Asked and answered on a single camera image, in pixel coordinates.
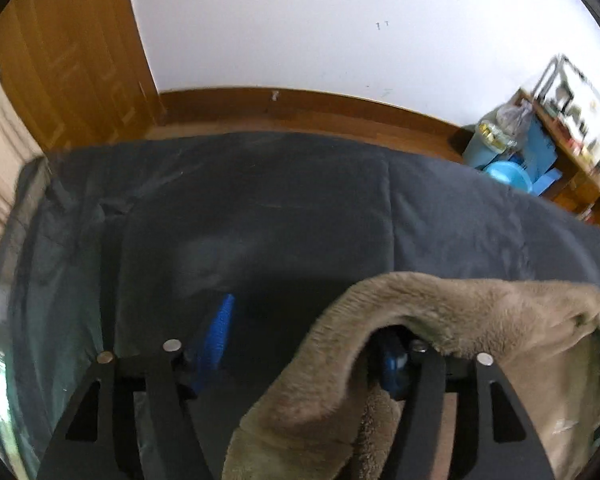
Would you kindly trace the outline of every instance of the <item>folded blanket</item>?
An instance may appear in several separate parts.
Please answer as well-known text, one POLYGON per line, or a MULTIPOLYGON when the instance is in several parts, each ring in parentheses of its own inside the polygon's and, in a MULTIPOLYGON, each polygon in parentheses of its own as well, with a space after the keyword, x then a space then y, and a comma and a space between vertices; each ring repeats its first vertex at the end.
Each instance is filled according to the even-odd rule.
MULTIPOLYGON (((377 479, 402 407, 369 383, 364 349, 375 330, 391 325, 445 355, 492 354, 557 478, 573 478, 588 461, 600 424, 600 290, 394 272, 352 286, 317 320, 242 418, 222 478, 377 479)), ((443 416, 441 441, 453 424, 443 416)))

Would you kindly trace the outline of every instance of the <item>bolt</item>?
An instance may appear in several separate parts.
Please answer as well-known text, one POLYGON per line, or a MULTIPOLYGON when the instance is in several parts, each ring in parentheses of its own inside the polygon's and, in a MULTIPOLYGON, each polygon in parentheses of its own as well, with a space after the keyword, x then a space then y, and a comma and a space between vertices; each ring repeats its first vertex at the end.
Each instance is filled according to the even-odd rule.
POLYGON ((409 343, 409 348, 412 352, 417 352, 418 354, 424 354, 427 351, 427 344, 420 339, 414 339, 409 343))
POLYGON ((165 352, 177 352, 182 348, 182 343, 179 339, 167 339, 164 343, 162 343, 162 349, 165 352))
POLYGON ((487 354, 486 352, 480 352, 476 359, 483 366, 491 366, 493 364, 493 356, 491 354, 487 354))
POLYGON ((101 365, 108 365, 110 362, 113 361, 113 359, 115 359, 115 355, 113 355, 112 352, 109 351, 100 352, 98 354, 98 357, 96 357, 96 361, 99 362, 101 365))

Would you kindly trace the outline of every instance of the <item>wooden floor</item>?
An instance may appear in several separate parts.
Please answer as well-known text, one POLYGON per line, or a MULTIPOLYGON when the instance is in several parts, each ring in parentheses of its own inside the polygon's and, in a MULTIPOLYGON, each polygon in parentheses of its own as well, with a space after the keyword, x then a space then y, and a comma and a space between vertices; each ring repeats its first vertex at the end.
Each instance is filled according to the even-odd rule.
POLYGON ((230 116, 218 120, 154 126, 147 139, 173 139, 230 132, 302 132, 332 135, 359 140, 399 150, 419 153, 453 162, 462 162, 462 157, 449 145, 448 139, 429 132, 409 127, 378 123, 326 112, 294 110, 285 114, 258 114, 230 116))

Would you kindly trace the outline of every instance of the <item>wooden door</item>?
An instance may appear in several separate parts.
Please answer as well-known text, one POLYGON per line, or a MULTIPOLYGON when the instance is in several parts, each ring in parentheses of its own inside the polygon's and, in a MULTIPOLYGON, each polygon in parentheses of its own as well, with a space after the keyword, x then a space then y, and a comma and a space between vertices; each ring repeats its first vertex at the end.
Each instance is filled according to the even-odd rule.
POLYGON ((130 0, 11 0, 0 79, 44 150, 141 139, 162 113, 130 0))

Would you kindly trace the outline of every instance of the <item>plastic bag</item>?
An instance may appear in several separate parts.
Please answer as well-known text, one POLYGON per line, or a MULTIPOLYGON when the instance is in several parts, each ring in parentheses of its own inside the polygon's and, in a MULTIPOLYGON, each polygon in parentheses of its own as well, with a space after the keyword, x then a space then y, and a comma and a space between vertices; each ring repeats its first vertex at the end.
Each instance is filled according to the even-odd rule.
POLYGON ((503 105, 496 113, 496 122, 502 130, 518 142, 524 144, 526 133, 531 126, 533 108, 526 103, 522 106, 503 105))

